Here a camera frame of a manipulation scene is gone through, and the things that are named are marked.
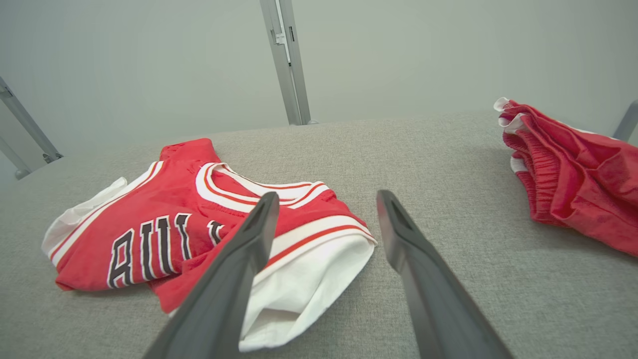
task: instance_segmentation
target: metal pole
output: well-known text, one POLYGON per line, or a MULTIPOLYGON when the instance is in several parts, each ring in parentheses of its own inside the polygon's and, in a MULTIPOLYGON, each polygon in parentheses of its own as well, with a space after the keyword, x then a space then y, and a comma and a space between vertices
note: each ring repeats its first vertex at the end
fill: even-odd
POLYGON ((281 8, 281 18, 283 19, 283 26, 286 31, 286 41, 288 42, 288 52, 290 53, 290 66, 295 84, 301 123, 302 125, 307 125, 311 121, 310 106, 308 105, 308 94, 306 93, 304 69, 301 65, 299 33, 297 32, 295 17, 292 11, 292 0, 279 0, 279 8, 281 8))
POLYGON ((15 118, 18 119, 24 129, 27 130, 29 135, 36 141, 38 146, 51 158, 52 161, 62 157, 56 147, 53 146, 48 137, 44 134, 44 132, 42 132, 38 124, 33 121, 31 115, 29 115, 24 106, 22 106, 20 101, 18 101, 18 98, 11 91, 2 77, 0 77, 0 98, 2 98, 2 101, 9 111, 13 113, 15 118))
POLYGON ((625 117, 620 121, 613 137, 621 141, 629 141, 629 138, 636 128, 636 124, 638 124, 638 100, 629 105, 625 117))
POLYGON ((0 137, 0 151, 2 151, 2 153, 4 153, 7 158, 9 158, 9 161, 13 163, 18 171, 26 171, 27 173, 31 173, 31 169, 29 168, 29 166, 27 166, 27 164, 24 163, 20 156, 18 156, 18 154, 14 152, 11 147, 9 147, 9 144, 6 143, 6 141, 2 137, 0 137))
POLYGON ((303 125, 299 116, 295 86, 290 76, 288 56, 286 55, 285 47, 281 46, 284 44, 284 33, 281 32, 277 4, 275 0, 260 0, 260 2, 262 5, 263 21, 266 25, 266 33, 275 62, 275 70, 277 70, 281 96, 283 97, 283 104, 286 107, 286 115, 288 115, 288 123, 291 125, 303 125))

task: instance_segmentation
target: clothing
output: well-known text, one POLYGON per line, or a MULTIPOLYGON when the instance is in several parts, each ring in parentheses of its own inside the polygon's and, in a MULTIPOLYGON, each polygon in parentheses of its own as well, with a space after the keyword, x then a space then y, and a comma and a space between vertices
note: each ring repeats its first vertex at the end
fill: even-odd
POLYGON ((376 245, 322 182, 264 185, 223 163, 209 139, 175 144, 135 181, 120 178, 67 210, 42 249, 62 289, 148 282, 171 313, 270 191, 279 195, 279 218, 270 260, 253 281, 240 350, 280 346, 316 321, 376 245))
POLYGON ((572 227, 638 256, 638 148, 500 98, 503 141, 533 220, 572 227))

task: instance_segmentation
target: white wall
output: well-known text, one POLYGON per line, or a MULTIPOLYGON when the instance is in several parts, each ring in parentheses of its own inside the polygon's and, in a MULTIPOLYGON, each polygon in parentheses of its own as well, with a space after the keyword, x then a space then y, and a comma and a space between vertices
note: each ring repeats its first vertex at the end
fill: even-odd
POLYGON ((638 99, 637 0, 295 1, 319 122, 491 109, 613 134, 638 99))
POLYGON ((64 155, 288 124, 256 0, 0 0, 0 75, 64 155))

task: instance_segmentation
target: basketball jersey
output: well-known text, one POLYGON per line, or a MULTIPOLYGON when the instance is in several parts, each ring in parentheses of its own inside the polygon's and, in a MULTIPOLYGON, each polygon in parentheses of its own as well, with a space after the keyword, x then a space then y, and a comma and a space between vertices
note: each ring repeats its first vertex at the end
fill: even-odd
POLYGON ((322 182, 257 183, 222 162, 209 139, 175 144, 136 180, 120 178, 67 210, 42 249, 64 290, 148 282, 171 313, 271 191, 279 195, 275 239, 253 280, 240 350, 280 346, 334 302, 376 245, 322 182))

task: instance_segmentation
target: gray fabric surface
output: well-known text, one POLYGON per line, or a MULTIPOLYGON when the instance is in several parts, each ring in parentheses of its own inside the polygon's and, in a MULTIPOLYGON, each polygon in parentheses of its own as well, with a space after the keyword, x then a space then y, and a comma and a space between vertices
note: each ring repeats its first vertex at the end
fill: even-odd
MULTIPOLYGON (((379 239, 376 191, 392 190, 516 357, 638 357, 638 260, 529 219, 496 117, 449 114, 210 137, 219 157, 253 180, 326 182, 379 239)), ((66 208, 119 176, 137 177, 165 144, 66 157, 0 194, 0 357, 143 355, 167 321, 150 290, 63 292, 40 242, 66 208)), ((418 355, 401 280, 378 247, 306 333, 242 357, 418 355)))

